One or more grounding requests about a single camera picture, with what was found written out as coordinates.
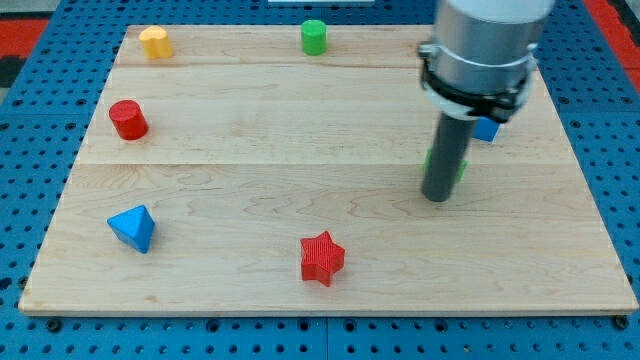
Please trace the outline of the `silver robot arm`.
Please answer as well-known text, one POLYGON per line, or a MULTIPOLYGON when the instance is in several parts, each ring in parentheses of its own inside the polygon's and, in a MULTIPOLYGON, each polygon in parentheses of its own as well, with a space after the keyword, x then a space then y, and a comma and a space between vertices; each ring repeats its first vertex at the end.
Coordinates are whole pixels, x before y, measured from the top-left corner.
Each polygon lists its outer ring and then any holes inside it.
POLYGON ((506 123, 526 103, 554 0, 440 0, 418 45, 421 85, 446 115, 506 123))

